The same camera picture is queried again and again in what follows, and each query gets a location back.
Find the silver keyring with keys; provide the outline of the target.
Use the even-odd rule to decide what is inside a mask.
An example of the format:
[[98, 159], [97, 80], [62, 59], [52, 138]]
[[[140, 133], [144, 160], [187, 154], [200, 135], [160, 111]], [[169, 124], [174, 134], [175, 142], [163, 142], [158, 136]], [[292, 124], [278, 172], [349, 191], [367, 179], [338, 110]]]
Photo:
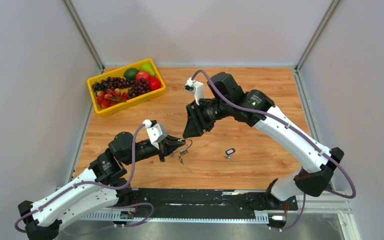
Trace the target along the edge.
[[169, 154], [169, 158], [174, 159], [178, 157], [179, 162], [184, 165], [183, 156], [189, 153], [189, 148], [193, 145], [193, 141], [189, 138], [181, 138], [178, 142], [183, 147], [182, 149], [178, 148], [174, 152]]

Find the black-tagged silver key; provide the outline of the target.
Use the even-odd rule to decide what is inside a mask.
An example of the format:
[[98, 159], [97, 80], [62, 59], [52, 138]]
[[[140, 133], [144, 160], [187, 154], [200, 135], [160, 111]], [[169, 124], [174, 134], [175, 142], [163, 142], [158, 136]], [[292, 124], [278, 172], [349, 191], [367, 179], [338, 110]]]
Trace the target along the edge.
[[228, 160], [230, 160], [232, 162], [235, 162], [235, 160], [232, 157], [232, 154], [234, 154], [235, 152], [236, 152], [235, 148], [230, 148], [230, 149], [226, 150], [225, 154], [224, 154], [224, 158], [228, 159]]

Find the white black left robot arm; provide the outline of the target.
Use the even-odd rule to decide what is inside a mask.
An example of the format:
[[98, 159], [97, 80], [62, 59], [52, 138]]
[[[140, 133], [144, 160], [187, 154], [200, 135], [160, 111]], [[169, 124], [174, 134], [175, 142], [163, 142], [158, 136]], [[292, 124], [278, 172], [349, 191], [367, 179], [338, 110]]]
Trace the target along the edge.
[[17, 231], [30, 240], [53, 240], [73, 222], [107, 207], [127, 207], [133, 201], [132, 177], [124, 178], [126, 166], [154, 156], [161, 162], [186, 140], [163, 134], [156, 142], [136, 142], [130, 132], [120, 132], [89, 167], [51, 195], [35, 202], [25, 200], [17, 207]]

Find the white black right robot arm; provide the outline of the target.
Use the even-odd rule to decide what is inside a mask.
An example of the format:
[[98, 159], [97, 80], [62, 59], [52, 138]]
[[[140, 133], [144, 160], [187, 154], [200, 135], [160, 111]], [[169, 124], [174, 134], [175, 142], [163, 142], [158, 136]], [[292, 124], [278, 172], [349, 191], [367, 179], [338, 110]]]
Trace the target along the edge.
[[272, 209], [278, 209], [297, 194], [318, 197], [327, 189], [335, 164], [344, 156], [340, 148], [317, 143], [286, 117], [266, 94], [256, 89], [243, 91], [229, 73], [217, 73], [207, 85], [213, 98], [204, 98], [202, 82], [189, 78], [184, 85], [184, 91], [194, 95], [194, 101], [186, 106], [184, 138], [201, 137], [213, 129], [216, 121], [232, 117], [280, 144], [301, 167], [287, 177], [274, 180], [267, 188], [265, 201]]

